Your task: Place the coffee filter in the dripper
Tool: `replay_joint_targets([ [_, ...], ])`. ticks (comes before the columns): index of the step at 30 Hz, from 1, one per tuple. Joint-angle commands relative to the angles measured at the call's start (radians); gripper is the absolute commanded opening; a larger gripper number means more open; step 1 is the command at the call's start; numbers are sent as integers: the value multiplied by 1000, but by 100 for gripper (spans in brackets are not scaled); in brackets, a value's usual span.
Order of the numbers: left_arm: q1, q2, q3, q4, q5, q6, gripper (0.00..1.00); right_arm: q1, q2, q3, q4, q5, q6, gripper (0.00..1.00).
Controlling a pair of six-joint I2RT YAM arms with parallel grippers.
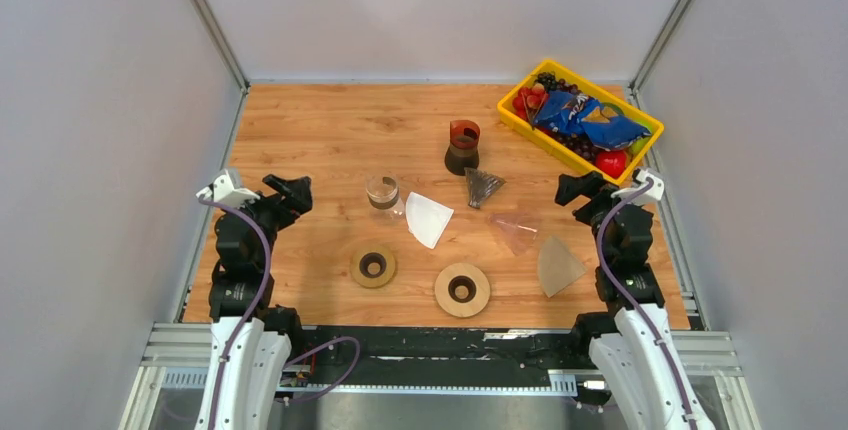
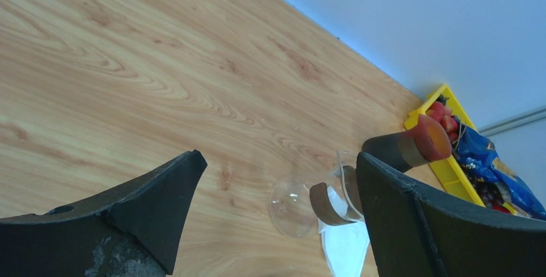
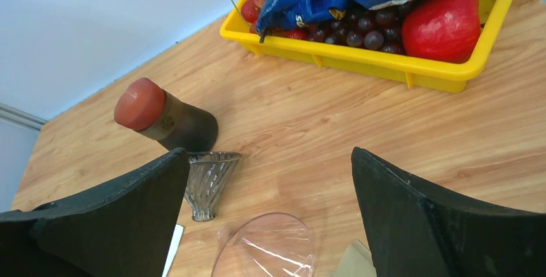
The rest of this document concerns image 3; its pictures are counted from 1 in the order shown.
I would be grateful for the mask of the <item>white paper coffee filter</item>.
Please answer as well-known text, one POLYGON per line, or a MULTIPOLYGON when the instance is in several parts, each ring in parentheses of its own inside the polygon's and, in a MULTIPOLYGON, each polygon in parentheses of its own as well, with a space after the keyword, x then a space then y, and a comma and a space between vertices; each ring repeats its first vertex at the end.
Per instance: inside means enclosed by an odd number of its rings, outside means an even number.
POLYGON ((184 233, 184 226, 180 225, 180 224, 176 224, 175 225, 175 228, 174 228, 174 231, 173 231, 173 236, 171 238, 171 243, 170 243, 170 246, 169 246, 169 250, 168 250, 168 253, 167 253, 167 258, 165 260, 165 265, 164 265, 164 269, 163 269, 163 273, 162 273, 162 277, 167 277, 168 273, 169 273, 169 270, 174 262, 174 258, 176 256, 176 253, 178 251, 178 246, 180 245, 180 241, 182 239, 182 235, 184 233))

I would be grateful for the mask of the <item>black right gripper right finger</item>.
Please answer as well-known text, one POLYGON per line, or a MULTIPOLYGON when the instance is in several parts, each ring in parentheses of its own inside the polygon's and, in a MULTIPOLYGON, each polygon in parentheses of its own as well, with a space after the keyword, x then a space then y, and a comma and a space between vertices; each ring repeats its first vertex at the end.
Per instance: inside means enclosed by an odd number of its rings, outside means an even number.
POLYGON ((363 148, 352 178, 378 276, 544 276, 545 215, 484 202, 363 148))

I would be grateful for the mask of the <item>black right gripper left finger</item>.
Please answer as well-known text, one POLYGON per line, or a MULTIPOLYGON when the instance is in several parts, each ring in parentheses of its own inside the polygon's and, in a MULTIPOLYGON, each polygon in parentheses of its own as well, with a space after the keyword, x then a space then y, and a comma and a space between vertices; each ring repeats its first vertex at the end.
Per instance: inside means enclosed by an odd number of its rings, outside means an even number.
POLYGON ((1 213, 1 275, 161 276, 188 177, 177 148, 74 195, 1 213))

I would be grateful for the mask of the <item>clear plastic cone dripper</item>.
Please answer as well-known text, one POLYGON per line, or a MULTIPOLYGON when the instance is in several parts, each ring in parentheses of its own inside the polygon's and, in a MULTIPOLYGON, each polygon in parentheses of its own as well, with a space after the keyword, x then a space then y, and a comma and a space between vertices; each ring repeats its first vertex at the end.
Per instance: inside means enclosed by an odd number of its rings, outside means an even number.
POLYGON ((314 236, 297 217, 266 213, 218 232, 211 276, 312 276, 314 236))

